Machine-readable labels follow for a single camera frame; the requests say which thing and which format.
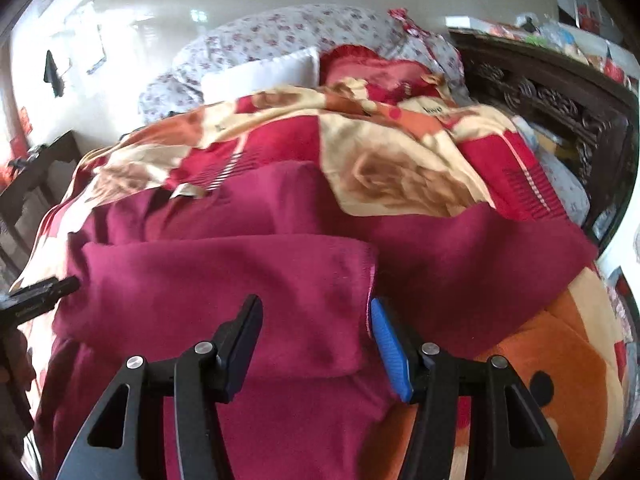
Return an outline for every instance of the red pillow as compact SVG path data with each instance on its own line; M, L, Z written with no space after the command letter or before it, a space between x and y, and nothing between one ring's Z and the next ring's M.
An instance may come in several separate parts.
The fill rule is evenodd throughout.
M442 98L441 78L422 63L407 59L388 60L359 45L341 45L320 59L320 84L332 86L347 77L367 81L369 99L397 105L416 96Z

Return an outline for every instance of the white pillow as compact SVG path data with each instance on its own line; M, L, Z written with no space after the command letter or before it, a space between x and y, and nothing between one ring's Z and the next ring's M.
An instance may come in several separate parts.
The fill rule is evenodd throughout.
M230 101L279 85L315 88L320 82L320 53L317 47L293 54L260 59L202 77L204 104Z

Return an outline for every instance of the black eye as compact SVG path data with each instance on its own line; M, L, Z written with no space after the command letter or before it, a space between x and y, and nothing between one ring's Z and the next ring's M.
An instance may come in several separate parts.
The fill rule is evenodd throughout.
M554 382L548 374L537 371L529 382L529 391L540 408L544 408L554 398Z

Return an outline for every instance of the blue gripper pad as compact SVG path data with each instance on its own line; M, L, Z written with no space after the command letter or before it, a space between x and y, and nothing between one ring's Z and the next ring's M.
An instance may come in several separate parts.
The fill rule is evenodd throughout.
M409 402L414 394L409 377L409 361L382 303L377 298L371 300L371 327L391 386L402 402Z

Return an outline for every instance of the wooden furniture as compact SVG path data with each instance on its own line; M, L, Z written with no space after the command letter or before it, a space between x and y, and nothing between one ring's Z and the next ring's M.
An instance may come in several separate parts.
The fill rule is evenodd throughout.
M16 222L22 216L26 194L39 188L50 207L56 205L57 201L47 185L49 168L53 162L80 162L80 151L76 145L73 132L58 137L48 147L44 148L40 155L30 162L30 164L20 172L11 184L0 193L0 225L16 242L16 244L27 253L31 254L31 247L20 236L15 228ZM0 259L4 261L6 268L17 278L20 275L20 268L0 247Z
M480 102L506 104L572 143L568 164L584 186L590 210L582 226L603 250L624 216L638 160L638 97L591 66L535 45L467 30L451 30L466 85ZM594 223L615 209L600 236Z

